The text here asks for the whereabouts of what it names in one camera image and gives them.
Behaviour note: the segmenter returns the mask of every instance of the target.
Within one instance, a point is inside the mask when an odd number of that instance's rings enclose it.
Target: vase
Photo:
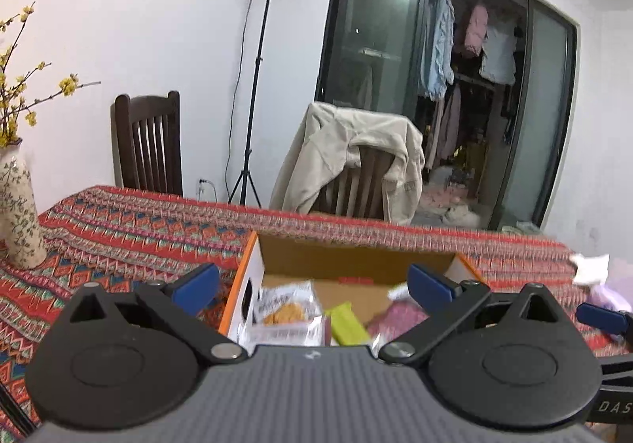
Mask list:
[[[0,148],[0,235],[12,265],[32,269],[43,263],[47,251],[20,143]]]

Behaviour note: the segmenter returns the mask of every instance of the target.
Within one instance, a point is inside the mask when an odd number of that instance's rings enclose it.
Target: light stand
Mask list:
[[[264,7],[264,19],[262,20],[262,32],[260,34],[260,46],[257,50],[257,58],[255,59],[255,74],[252,78],[252,93],[251,93],[251,112],[248,115],[248,132],[246,133],[246,149],[244,151],[244,166],[242,168],[241,173],[239,174],[239,178],[235,183],[235,187],[233,188],[232,193],[229,196],[229,203],[233,201],[233,197],[237,192],[237,188],[242,182],[242,192],[239,197],[239,205],[246,204],[246,189],[247,183],[250,183],[252,192],[255,194],[255,199],[257,200],[257,205],[262,206],[260,202],[260,198],[257,195],[257,190],[255,189],[255,184],[252,181],[251,171],[248,168],[249,160],[251,158],[251,136],[252,136],[252,117],[255,112],[255,96],[257,95],[257,81],[260,78],[260,65],[262,64],[262,47],[264,46],[264,33],[266,31],[266,21],[268,19],[268,7],[270,6],[270,0],[266,0],[266,6]]]

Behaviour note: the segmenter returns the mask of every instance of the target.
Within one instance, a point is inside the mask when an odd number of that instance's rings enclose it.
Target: light blue shirt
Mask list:
[[[432,100],[446,93],[446,83],[455,80],[451,68],[455,10],[451,0],[437,0],[425,11],[420,65],[421,96]]]

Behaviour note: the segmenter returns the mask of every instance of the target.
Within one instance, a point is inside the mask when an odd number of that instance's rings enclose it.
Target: red tablecloth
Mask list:
[[[95,187],[74,194],[40,215],[49,248],[37,269],[21,271],[0,261],[0,380],[36,419],[24,387],[25,365],[64,303],[84,282],[129,291],[135,281],[171,281],[214,262],[226,299],[251,229],[298,238],[403,250],[459,251],[497,291],[517,291],[526,282],[547,285],[573,313],[586,295],[571,285],[570,250],[555,241],[483,231],[401,228],[382,222],[301,216],[269,210],[199,203],[176,196]],[[220,302],[205,313],[216,326]],[[623,348],[579,326],[598,355]],[[0,441],[17,431],[0,414]]]

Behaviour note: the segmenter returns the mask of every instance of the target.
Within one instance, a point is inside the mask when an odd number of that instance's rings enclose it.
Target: blue gripper pad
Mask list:
[[[624,336],[629,330],[629,319],[626,315],[586,302],[577,307],[576,318],[580,323],[600,329],[608,334]]]
[[[409,266],[406,282],[411,297],[428,314],[441,310],[452,302],[460,286],[443,275],[428,271],[419,264]]]
[[[205,264],[173,284],[176,287],[172,291],[172,302],[195,316],[211,304],[219,285],[220,270],[214,264]]]

